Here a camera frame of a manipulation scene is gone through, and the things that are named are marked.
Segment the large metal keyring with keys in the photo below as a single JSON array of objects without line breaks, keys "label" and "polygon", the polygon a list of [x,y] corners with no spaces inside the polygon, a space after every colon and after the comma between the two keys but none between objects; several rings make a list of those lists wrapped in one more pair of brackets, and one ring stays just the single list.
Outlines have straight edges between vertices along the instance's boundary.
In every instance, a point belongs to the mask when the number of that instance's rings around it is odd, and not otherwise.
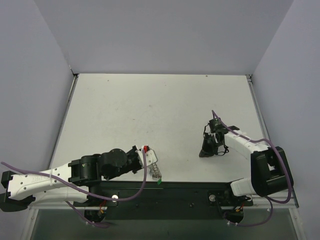
[{"label": "large metal keyring with keys", "polygon": [[149,155],[152,158],[152,163],[149,165],[150,174],[154,180],[157,180],[157,184],[160,185],[162,183],[162,174],[158,167],[158,158],[154,150],[149,151]]}]

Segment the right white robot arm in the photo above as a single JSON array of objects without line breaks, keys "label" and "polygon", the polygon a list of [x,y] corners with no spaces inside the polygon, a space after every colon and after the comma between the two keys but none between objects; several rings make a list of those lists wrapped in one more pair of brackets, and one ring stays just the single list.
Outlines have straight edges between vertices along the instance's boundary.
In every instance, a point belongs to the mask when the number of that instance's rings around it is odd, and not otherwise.
[{"label": "right white robot arm", "polygon": [[249,160],[250,176],[232,181],[230,188],[236,197],[258,195],[267,197],[274,193],[293,190],[293,177],[284,150],[272,146],[268,139],[253,140],[238,127],[226,127],[219,118],[211,119],[203,132],[200,158],[223,156],[231,149]]}]

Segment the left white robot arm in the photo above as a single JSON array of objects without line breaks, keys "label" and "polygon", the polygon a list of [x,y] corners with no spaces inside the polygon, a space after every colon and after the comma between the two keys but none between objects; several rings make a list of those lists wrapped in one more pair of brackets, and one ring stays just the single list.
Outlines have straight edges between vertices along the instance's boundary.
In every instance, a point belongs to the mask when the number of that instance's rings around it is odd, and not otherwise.
[{"label": "left white robot arm", "polygon": [[36,172],[27,171],[4,163],[9,170],[1,177],[5,193],[0,195],[3,212],[19,212],[32,205],[51,202],[76,202],[92,206],[103,201],[107,206],[127,202],[138,197],[139,189],[131,197],[120,198],[115,193],[104,195],[102,182],[126,173],[148,171],[158,161],[154,151],[145,145],[133,146],[128,152],[119,148],[109,152],[85,155],[61,166]]}]

